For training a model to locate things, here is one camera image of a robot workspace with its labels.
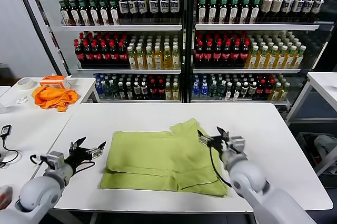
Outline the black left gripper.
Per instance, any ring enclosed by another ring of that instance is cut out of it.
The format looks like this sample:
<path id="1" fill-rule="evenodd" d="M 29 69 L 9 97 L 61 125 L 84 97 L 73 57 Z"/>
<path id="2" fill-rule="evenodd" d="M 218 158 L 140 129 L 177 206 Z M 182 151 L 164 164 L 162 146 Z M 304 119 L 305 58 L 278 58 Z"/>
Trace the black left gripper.
<path id="1" fill-rule="evenodd" d="M 79 148 L 85 139 L 86 137 L 82 137 L 75 142 L 71 142 L 69 156 L 65 159 L 65 163 L 70 165 L 72 169 L 76 169 L 84 161 L 91 161 L 92 157 L 99 157 L 103 154 L 106 141 L 101 143 L 98 147 L 90 150 L 86 148 Z"/>

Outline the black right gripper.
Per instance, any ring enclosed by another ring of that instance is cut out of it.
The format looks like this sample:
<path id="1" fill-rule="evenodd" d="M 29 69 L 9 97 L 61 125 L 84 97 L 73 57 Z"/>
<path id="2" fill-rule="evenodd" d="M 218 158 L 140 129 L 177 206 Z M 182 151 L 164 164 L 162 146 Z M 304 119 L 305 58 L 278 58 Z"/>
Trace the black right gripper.
<path id="1" fill-rule="evenodd" d="M 200 130 L 197 130 L 198 138 L 203 145 L 209 145 L 209 147 L 215 149 L 219 155 L 222 155 L 227 149 L 230 137 L 229 133 L 223 128 L 219 126 L 217 126 L 216 128 L 220 135 L 210 137 L 208 135 L 204 135 Z"/>

